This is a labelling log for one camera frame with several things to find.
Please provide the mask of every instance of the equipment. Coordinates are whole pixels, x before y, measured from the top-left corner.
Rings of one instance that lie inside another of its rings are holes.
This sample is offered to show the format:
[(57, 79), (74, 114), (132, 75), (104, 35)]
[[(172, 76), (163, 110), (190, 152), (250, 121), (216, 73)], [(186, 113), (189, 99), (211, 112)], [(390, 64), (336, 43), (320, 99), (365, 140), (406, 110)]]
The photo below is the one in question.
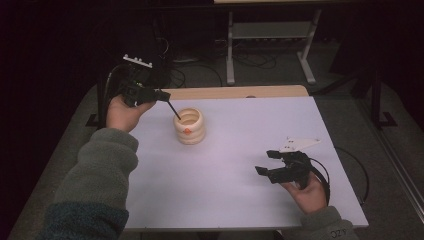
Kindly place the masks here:
[(328, 177), (328, 173), (327, 181), (324, 176), (311, 164), (311, 160), (316, 161), (315, 159), (309, 158), (305, 153), (300, 151), (282, 153), (279, 151), (269, 150), (267, 151), (267, 155), (269, 158), (283, 159), (282, 161), (286, 164), (286, 166), (272, 170), (256, 166), (255, 168), (259, 175), (268, 177), (272, 184), (294, 181), (300, 185), (300, 189), (305, 189), (308, 186), (309, 172), (312, 171), (322, 182), (327, 204), (329, 203), (330, 179)]
[(109, 103), (115, 96), (122, 94), (124, 102), (129, 107), (136, 107), (142, 103), (162, 101), (167, 102), (175, 115), (178, 113), (171, 105), (170, 93), (163, 92), (161, 82), (168, 76), (159, 68), (153, 68), (152, 63), (144, 63), (141, 58), (123, 57), (129, 64), (119, 64), (108, 76), (101, 100), (99, 128), (106, 126), (106, 115)]

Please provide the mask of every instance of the person's right hand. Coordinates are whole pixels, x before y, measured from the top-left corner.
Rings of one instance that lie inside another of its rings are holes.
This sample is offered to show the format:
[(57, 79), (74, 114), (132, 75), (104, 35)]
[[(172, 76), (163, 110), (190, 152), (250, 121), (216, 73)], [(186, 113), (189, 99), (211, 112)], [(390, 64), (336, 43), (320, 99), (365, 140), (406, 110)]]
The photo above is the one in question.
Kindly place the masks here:
[(156, 102), (143, 103), (137, 107), (128, 107), (124, 97), (118, 95), (110, 103), (106, 116), (106, 127), (131, 132), (137, 126), (143, 113), (152, 108)]
[(281, 186), (290, 193), (305, 214), (310, 214), (327, 207), (324, 187), (312, 172), (309, 173), (308, 186), (305, 189), (300, 190), (292, 183), (281, 183)]

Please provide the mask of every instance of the black cable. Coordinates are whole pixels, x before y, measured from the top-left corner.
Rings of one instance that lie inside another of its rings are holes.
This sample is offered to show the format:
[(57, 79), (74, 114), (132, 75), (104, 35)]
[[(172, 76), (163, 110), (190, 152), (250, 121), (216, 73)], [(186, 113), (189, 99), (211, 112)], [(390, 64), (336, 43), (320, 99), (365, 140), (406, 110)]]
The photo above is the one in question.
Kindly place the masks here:
[(222, 87), (222, 78), (219, 75), (219, 73), (215, 69), (213, 69), (212, 67), (209, 67), (209, 66), (206, 66), (206, 65), (189, 65), (189, 64), (178, 66), (178, 68), (184, 68), (184, 67), (204, 67), (204, 68), (207, 68), (207, 69), (213, 71), (218, 76), (219, 84)]
[(320, 171), (318, 171), (318, 169), (316, 169), (315, 167), (312, 167), (311, 171), (315, 174), (315, 176), (318, 177), (318, 179), (321, 181), (321, 183), (324, 187), (325, 200), (326, 200), (327, 206), (328, 206), (328, 204), (330, 203), (330, 183), (325, 180), (322, 173)]
[[(262, 57), (264, 59), (264, 61), (263, 62), (260, 62), (260, 63), (257, 63), (255, 61), (249, 59), (249, 57), (246, 57), (246, 58), (244, 58), (242, 60), (242, 58), (238, 54), (233, 55), (233, 59), (236, 60), (238, 63), (240, 63), (242, 65), (245, 65), (245, 66), (248, 66), (248, 67), (257, 67), (257, 68), (260, 68), (260, 69), (273, 69), (273, 68), (275, 68), (277, 66), (277, 57), (278, 57), (278, 55), (275, 56), (275, 57), (274, 56), (271, 56), (270, 59), (268, 59), (267, 57), (265, 57), (265, 55), (259, 55), (259, 54), (257, 54), (255, 56)], [(271, 66), (264, 67), (264, 65), (266, 65), (268, 63), (271, 63), (271, 62), (272, 62), (272, 65)]]
[[(175, 76), (175, 75), (172, 73), (172, 71), (176, 71), (176, 72), (180, 73), (180, 74), (182, 75), (182, 79), (181, 79), (181, 78), (178, 78), (177, 76)], [(185, 76), (185, 74), (184, 74), (182, 71), (180, 71), (180, 70), (178, 70), (178, 69), (173, 68), (173, 69), (171, 69), (170, 74), (171, 74), (171, 79), (172, 79), (172, 78), (174, 78), (174, 79), (176, 79), (176, 80), (178, 80), (178, 81), (181, 81), (181, 84), (176, 84), (176, 83), (175, 83), (175, 86), (176, 86), (177, 88), (181, 88), (182, 86), (187, 87), (187, 86), (185, 85), (186, 76)]]
[(369, 190), (370, 190), (370, 179), (369, 179), (369, 176), (368, 176), (368, 172), (365, 169), (365, 166), (361, 163), (361, 161), (359, 161), (359, 159), (357, 157), (355, 157), (353, 154), (351, 154), (349, 151), (347, 151), (346, 149), (341, 148), (341, 147), (334, 147), (334, 148), (337, 149), (337, 150), (340, 150), (340, 151), (342, 151), (344, 153), (346, 153), (349, 156), (351, 156), (359, 164), (359, 166), (361, 167), (362, 171), (364, 172), (365, 181), (366, 181), (366, 187), (365, 187), (364, 197), (362, 198), (362, 202), (360, 203), (361, 206), (362, 206), (365, 203), (365, 200), (368, 198), (368, 193), (369, 193)]
[(99, 109), (99, 128), (103, 128), (106, 126), (106, 116), (107, 116), (107, 109), (109, 107), (110, 101), (113, 97), (118, 95), (120, 89), (120, 79), (114, 80), (114, 75), (118, 70), (130, 70), (131, 66), (128, 64), (120, 64), (115, 66), (112, 71), (110, 71), (109, 76), (106, 80), (105, 87), (102, 94), (102, 103), (101, 107)]
[(330, 175), (328, 174), (327, 168), (324, 167), (324, 165), (322, 163), (320, 163), (318, 160), (310, 158), (312, 161), (317, 162), (319, 165), (321, 165), (321, 167), (324, 169), (325, 173), (327, 174), (327, 182), (328, 185), (330, 185)]

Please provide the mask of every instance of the gray sweatshirt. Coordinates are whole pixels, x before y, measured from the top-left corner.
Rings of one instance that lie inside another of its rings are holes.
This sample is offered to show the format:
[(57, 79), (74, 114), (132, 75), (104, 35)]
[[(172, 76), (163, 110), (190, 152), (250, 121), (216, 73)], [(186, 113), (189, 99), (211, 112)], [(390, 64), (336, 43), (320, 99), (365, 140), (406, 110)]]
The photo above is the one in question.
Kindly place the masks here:
[[(128, 177), (138, 164), (138, 141), (117, 129), (101, 129), (78, 153), (37, 239), (118, 239), (128, 220)], [(334, 207), (301, 218), (299, 239), (357, 239)]]

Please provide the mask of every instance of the wire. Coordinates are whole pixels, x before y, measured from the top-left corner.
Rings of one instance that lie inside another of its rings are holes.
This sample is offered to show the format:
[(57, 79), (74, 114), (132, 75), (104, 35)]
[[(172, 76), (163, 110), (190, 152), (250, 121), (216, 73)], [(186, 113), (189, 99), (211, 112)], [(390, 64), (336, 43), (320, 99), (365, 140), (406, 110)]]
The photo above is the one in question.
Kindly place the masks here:
[(112, 71), (110, 71), (108, 78), (106, 79), (105, 86), (102, 93), (102, 101), (101, 101), (101, 107), (99, 109), (99, 128), (103, 128), (106, 125), (106, 115), (107, 115), (107, 109), (109, 107), (110, 101), (113, 97), (115, 97), (120, 91), (121, 86), (116, 86), (116, 83), (113, 82), (115, 79), (114, 75), (116, 71), (121, 69), (128, 69), (130, 66), (127, 64), (120, 64), (115, 66)]
[(322, 163), (320, 163), (318, 160), (310, 158), (312, 161), (317, 162), (321, 167), (324, 169), (325, 173), (327, 174), (327, 183), (330, 185), (330, 175), (328, 174), (327, 168), (324, 167)]
[[(284, 54), (290, 47), (292, 47), (294, 44), (298, 43), (299, 41), (292, 41), (290, 44), (288, 44), (284, 50), (282, 52), (280, 52), (277, 55), (271, 55), (271, 54), (251, 54), (254, 56), (259, 56), (262, 57), (264, 59), (263, 62), (255, 62), (252, 61), (251, 59), (249, 59), (249, 55), (247, 55), (247, 57), (242, 58), (240, 56), (240, 54), (235, 54), (233, 55), (233, 59), (236, 60), (237, 62), (239, 62), (242, 65), (248, 66), (248, 67), (257, 67), (260, 69), (273, 69), (277, 66), (277, 58), (278, 56)], [(271, 66), (265, 67), (266, 64), (272, 63)]]
[(347, 151), (344, 148), (341, 147), (334, 147), (337, 150), (340, 150), (344, 153), (346, 153), (347, 155), (351, 156), (353, 159), (355, 159), (355, 161), (359, 164), (359, 166), (361, 167), (362, 171), (364, 172), (365, 175), (365, 181), (366, 181), (366, 187), (365, 187), (365, 193), (364, 193), (364, 197), (362, 198), (362, 202), (360, 203), (361, 206), (365, 203), (365, 200), (368, 198), (368, 194), (369, 194), (369, 190), (370, 190), (370, 179), (368, 176), (368, 172), (365, 169), (365, 166), (361, 163), (361, 161), (359, 161), (359, 159), (357, 157), (355, 157), (353, 154), (351, 154), (349, 151)]
[(165, 41), (165, 43), (166, 43), (166, 48), (165, 48), (165, 50), (163, 51), (163, 53), (162, 53), (162, 55), (159, 55), (162, 59), (164, 59), (165, 58), (165, 54), (168, 52), (168, 50), (169, 50), (169, 42), (168, 42), (168, 40), (166, 40), (166, 38), (162, 38), (162, 37), (159, 37), (159, 38), (156, 38), (157, 40), (161, 40), (161, 41)]
[[(176, 72), (180, 73), (182, 75), (182, 79), (176, 77), (172, 71), (176, 71)], [(185, 74), (182, 71), (173, 68), (173, 69), (171, 69), (170, 75), (171, 75), (171, 81), (172, 81), (172, 78), (174, 78), (174, 79), (176, 79), (178, 81), (181, 81), (181, 84), (174, 83), (177, 88), (181, 88), (182, 86), (187, 87), (186, 86), (186, 83), (185, 83), (186, 82), (186, 76), (185, 76)]]
[(219, 75), (219, 73), (215, 69), (213, 69), (212, 67), (209, 67), (209, 66), (206, 66), (206, 65), (182, 65), (182, 66), (179, 66), (179, 68), (184, 68), (184, 67), (203, 67), (203, 68), (207, 68), (207, 69), (211, 70), (212, 72), (214, 72), (216, 74), (216, 76), (218, 76), (220, 86), (222, 87), (222, 78)]

